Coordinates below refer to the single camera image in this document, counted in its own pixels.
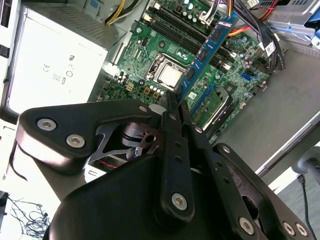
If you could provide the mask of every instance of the capacitor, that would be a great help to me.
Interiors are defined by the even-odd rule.
[[[194,5],[190,2],[188,3],[188,5],[186,6],[187,9],[192,10],[194,8]]]

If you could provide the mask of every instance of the yellow wire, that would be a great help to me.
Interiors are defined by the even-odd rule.
[[[113,15],[113,17],[107,22],[107,24],[112,23],[114,20],[117,19],[117,17],[120,15],[120,13],[122,12],[122,10],[124,9],[124,5],[125,5],[126,0],[121,0],[121,3],[119,5],[119,8],[117,9],[117,11],[115,12],[115,14]]]

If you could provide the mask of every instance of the gray metal panel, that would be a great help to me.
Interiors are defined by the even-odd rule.
[[[320,59],[320,50],[312,47],[312,45],[303,45],[292,41],[280,41],[280,45],[287,49],[292,49],[300,54],[310,56],[312,58]]]
[[[269,8],[273,1],[262,0],[261,8]],[[315,29],[305,27],[305,23],[320,7],[318,0],[291,0],[287,5],[278,5],[266,21],[266,24],[285,30],[275,30],[282,40],[309,45],[315,35]]]
[[[320,111],[320,60],[293,51],[285,59],[287,68],[270,78],[266,91],[249,101],[218,139],[254,171]]]

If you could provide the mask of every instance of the green circuit board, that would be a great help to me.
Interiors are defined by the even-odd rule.
[[[186,8],[181,1],[175,0],[159,0],[160,4],[166,5],[168,9],[174,12],[178,5]],[[200,2],[193,1],[193,15],[202,10],[208,10],[208,7]],[[199,22],[190,23],[202,33],[209,31],[203,24]],[[261,72],[257,66],[266,64],[265,53],[260,49],[256,41],[244,33],[237,36],[227,38],[223,46],[234,52],[235,55],[228,57],[225,63],[228,69],[217,68],[208,65],[195,85],[192,87],[186,101],[190,110],[197,101],[202,97],[203,93],[212,88],[210,94],[204,98],[201,105],[192,115],[192,120],[199,127],[203,128],[208,119],[217,111],[222,104],[221,98],[217,95],[217,89],[223,88],[232,97],[233,109],[227,119],[219,127],[221,132],[233,118],[244,108],[246,102],[260,90],[265,90],[267,85],[265,81],[268,75]],[[164,65],[167,71],[163,71],[157,79],[153,79],[149,75],[157,72],[152,66],[155,61],[163,57],[168,61],[169,65]],[[166,37],[152,27],[143,22],[138,22],[128,46],[118,63],[118,72],[110,81],[108,88],[101,96],[100,100],[118,100],[118,99],[139,99],[146,104],[156,104],[160,100],[165,91],[172,91],[176,81],[172,85],[159,80],[169,76],[169,78],[178,78],[181,71],[187,69],[188,65],[193,61],[195,55],[182,47],[178,42],[172,41],[172,38]],[[174,63],[179,66],[180,71],[171,69],[170,64]],[[247,71],[254,72],[252,76],[243,74]],[[214,134],[210,141],[213,142],[219,134]]]

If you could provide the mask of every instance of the screw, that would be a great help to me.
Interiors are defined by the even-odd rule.
[[[66,138],[66,143],[75,149],[80,149],[85,145],[85,140],[82,136],[72,134]]]
[[[239,223],[241,228],[249,235],[253,235],[255,233],[255,229],[252,226],[251,222],[249,222],[248,219],[246,219],[245,217],[240,217],[239,218]]]
[[[222,148],[223,148],[223,150],[224,150],[226,153],[228,153],[228,154],[230,153],[230,149],[229,149],[228,147],[223,146]]]
[[[173,120],[177,120],[176,116],[173,115],[172,113],[169,113],[169,117],[170,117],[171,119],[173,119]]]
[[[284,229],[292,236],[296,235],[295,233],[295,230],[292,228],[292,226],[290,226],[289,223],[287,222],[283,222],[283,226],[284,226]]]
[[[138,34],[142,32],[142,28],[141,27],[137,27],[135,30]]]
[[[144,106],[139,106],[139,109],[143,112],[148,112],[148,109],[146,109]]]
[[[198,133],[202,133],[202,129],[201,129],[200,127],[195,126],[194,128],[195,128],[195,130],[196,130]]]
[[[187,200],[180,193],[175,192],[174,194],[172,194],[171,200],[172,200],[173,205],[177,209],[179,209],[181,211],[184,211],[187,209],[187,206],[188,206]]]
[[[304,228],[303,226],[301,226],[299,223],[296,223],[295,225],[296,225],[296,227],[298,228],[299,232],[300,232],[303,236],[305,236],[305,237],[308,236],[308,233],[307,233],[307,231],[305,230],[305,228]]]
[[[57,124],[48,118],[42,118],[36,124],[40,129],[45,131],[52,131],[57,127]]]

